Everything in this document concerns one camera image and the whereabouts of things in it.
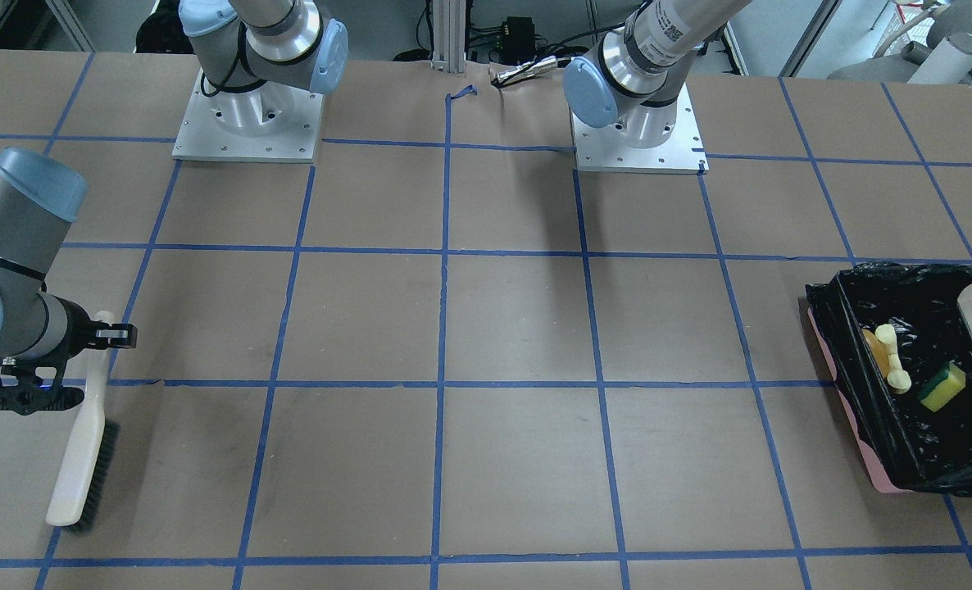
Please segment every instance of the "plastic bag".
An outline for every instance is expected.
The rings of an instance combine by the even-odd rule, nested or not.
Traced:
[[[807,285],[817,331],[837,366],[837,388],[891,482],[916,492],[972,496],[972,339],[956,298],[972,266],[868,262],[829,284]],[[912,388],[896,395],[879,373],[861,329],[892,324]],[[939,411],[917,393],[953,361],[966,386]]]

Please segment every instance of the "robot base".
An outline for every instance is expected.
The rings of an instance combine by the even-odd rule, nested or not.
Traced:
[[[291,111],[280,113],[279,119],[271,122],[270,130],[265,129],[269,132],[236,134],[217,122],[216,101],[206,98],[198,86],[195,79],[184,122],[172,148],[176,160],[314,164],[325,103],[322,94],[276,84],[272,93],[290,94],[286,102],[292,105]]]
[[[573,145],[577,148],[577,170],[581,172],[643,172],[652,175],[696,175],[708,171],[708,158],[693,116],[686,87],[678,98],[679,119],[672,135],[662,145],[634,148],[613,125],[588,127],[570,113]]]

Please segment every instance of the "brush handle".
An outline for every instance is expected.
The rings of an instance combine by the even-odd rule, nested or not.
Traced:
[[[95,319],[115,324],[115,316],[109,312],[97,313]],[[107,390],[111,351],[88,351],[86,354],[89,354],[89,372],[85,379],[85,400],[70,427],[70,439],[45,513],[45,522],[52,526],[71,526],[81,518],[103,438],[103,397]]]

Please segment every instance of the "orange object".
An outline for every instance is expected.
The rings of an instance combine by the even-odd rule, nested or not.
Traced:
[[[879,367],[879,373],[886,379],[890,374],[890,355],[887,354],[887,348],[869,329],[863,328],[861,333],[865,335],[865,342],[869,344],[869,350],[872,351],[872,358],[875,359],[876,366]]]

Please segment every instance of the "yellow and green sponge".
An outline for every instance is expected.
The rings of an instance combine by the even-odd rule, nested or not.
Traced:
[[[944,363],[942,370],[924,385],[918,399],[920,403],[927,406],[927,410],[939,411],[956,396],[956,393],[962,392],[965,386],[966,373],[949,361]]]

